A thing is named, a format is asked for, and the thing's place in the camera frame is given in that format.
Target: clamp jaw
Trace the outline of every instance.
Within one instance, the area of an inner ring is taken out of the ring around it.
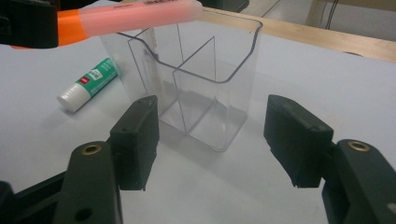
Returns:
[[[331,224],[396,223],[396,173],[375,147],[357,140],[332,143],[333,129],[296,102],[268,97],[264,137],[293,186],[320,179]]]
[[[73,151],[64,173],[15,194],[0,181],[0,223],[121,224],[120,189],[146,188],[159,139],[157,97],[134,102],[106,142]]]

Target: wooden edge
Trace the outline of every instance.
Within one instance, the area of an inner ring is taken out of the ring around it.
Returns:
[[[272,35],[326,49],[350,52],[367,58],[396,63],[396,42],[393,41],[361,35],[350,35],[285,21],[274,21],[209,7],[205,7],[205,10],[261,21],[263,23],[262,33],[265,35]],[[215,17],[210,18],[210,20],[214,23],[221,23]]]
[[[240,15],[242,14],[235,14],[235,17],[229,15],[227,12],[223,12],[225,11],[217,11],[216,13],[214,13],[213,10],[204,10],[203,15],[197,20],[245,30],[255,30],[262,23],[258,20],[251,20],[245,17],[241,17]]]

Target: glue stick label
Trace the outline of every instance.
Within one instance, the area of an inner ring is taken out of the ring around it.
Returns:
[[[96,65],[76,83],[82,86],[93,97],[116,75],[117,73],[113,63],[107,58]]]

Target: black cable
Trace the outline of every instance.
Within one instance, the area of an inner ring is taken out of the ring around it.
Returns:
[[[330,24],[332,23],[332,15],[334,14],[337,4],[338,4],[338,0],[334,0],[334,2],[332,3],[332,9],[330,10],[329,19],[327,20],[327,24],[325,28],[327,30],[330,30]]]

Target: brass insert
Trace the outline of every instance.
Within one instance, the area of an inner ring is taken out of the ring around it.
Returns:
[[[355,149],[357,151],[361,152],[368,152],[370,151],[370,147],[367,144],[364,144],[363,142],[358,142],[358,141],[349,141],[347,143],[349,147],[352,149]]]
[[[84,156],[91,156],[96,152],[100,151],[101,149],[102,147],[100,145],[89,145],[81,150],[81,154]]]

